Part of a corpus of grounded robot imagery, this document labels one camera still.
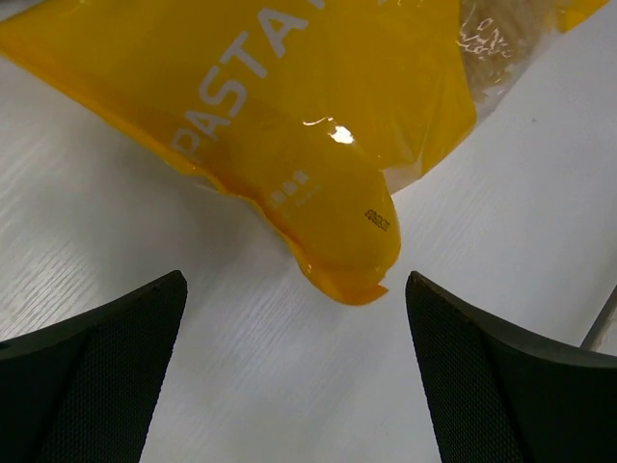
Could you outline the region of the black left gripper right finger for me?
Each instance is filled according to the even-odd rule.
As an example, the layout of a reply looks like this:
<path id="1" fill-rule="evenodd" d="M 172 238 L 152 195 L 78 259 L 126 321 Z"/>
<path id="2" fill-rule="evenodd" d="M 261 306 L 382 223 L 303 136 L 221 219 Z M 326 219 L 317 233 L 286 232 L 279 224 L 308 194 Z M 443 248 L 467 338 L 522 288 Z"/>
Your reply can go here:
<path id="1" fill-rule="evenodd" d="M 613 462 L 616 359 L 410 275 L 406 307 L 443 462 Z"/>

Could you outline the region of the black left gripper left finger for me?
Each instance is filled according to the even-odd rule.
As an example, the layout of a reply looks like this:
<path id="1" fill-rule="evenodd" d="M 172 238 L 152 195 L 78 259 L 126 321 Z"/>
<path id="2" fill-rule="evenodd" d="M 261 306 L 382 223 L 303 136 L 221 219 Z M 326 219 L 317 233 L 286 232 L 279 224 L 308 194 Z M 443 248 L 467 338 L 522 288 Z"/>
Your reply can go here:
<path id="1" fill-rule="evenodd" d="M 139 461 L 186 300 L 176 270 L 2 341 L 2 461 Z"/>

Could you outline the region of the yellow pasta bag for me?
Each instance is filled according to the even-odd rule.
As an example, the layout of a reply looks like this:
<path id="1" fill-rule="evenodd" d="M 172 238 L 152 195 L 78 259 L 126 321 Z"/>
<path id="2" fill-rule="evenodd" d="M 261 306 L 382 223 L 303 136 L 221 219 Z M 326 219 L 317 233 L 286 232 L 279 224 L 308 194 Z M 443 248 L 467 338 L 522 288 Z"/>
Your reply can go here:
<path id="1" fill-rule="evenodd" d="M 598 1 L 44 1 L 1 52 L 174 169 L 251 204 L 347 305 L 385 293 L 392 195 Z"/>

